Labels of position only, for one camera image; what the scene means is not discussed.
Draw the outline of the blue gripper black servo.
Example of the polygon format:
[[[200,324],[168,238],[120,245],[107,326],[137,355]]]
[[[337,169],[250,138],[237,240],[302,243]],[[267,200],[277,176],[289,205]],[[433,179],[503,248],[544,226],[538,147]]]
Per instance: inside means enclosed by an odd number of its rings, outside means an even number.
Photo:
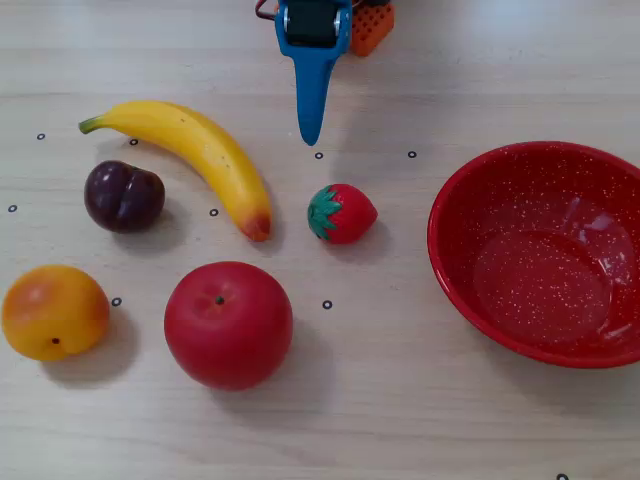
[[[281,53],[295,70],[297,118],[303,141],[320,136],[330,78],[337,60],[350,46],[349,1],[281,1],[275,30]]]

